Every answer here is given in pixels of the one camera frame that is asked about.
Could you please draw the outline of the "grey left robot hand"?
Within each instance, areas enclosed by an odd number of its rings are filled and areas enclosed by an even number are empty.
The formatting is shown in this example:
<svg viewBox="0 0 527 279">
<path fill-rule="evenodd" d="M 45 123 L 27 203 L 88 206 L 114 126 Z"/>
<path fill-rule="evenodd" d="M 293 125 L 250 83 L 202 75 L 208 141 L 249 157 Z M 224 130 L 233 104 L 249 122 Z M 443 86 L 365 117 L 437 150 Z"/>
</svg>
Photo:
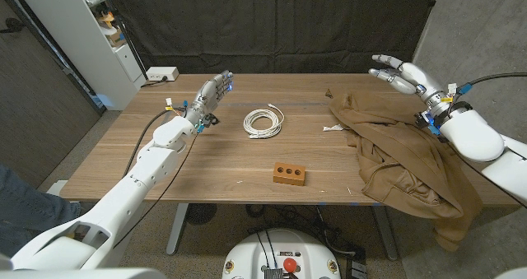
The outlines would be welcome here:
<svg viewBox="0 0 527 279">
<path fill-rule="evenodd" d="M 232 90 L 233 76 L 232 72 L 225 70 L 203 84 L 185 115 L 192 125 L 198 124 L 200 119 L 217 108 L 220 100 Z"/>
</svg>

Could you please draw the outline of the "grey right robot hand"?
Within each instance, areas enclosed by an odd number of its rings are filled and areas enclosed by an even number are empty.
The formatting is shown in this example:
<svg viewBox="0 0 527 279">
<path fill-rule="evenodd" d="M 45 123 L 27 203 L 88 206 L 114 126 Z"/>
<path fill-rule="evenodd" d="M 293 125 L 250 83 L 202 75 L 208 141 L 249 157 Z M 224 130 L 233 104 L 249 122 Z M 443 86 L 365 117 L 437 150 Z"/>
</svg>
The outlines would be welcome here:
<svg viewBox="0 0 527 279">
<path fill-rule="evenodd" d="M 403 94 L 417 95 L 427 106 L 434 119 L 446 117 L 450 104 L 441 100 L 446 98 L 446 93 L 433 77 L 415 64 L 404 62 L 393 56 L 374 54 L 371 59 L 389 65 L 388 69 L 371 68 L 369 73 L 372 76 L 386 81 Z"/>
</svg>

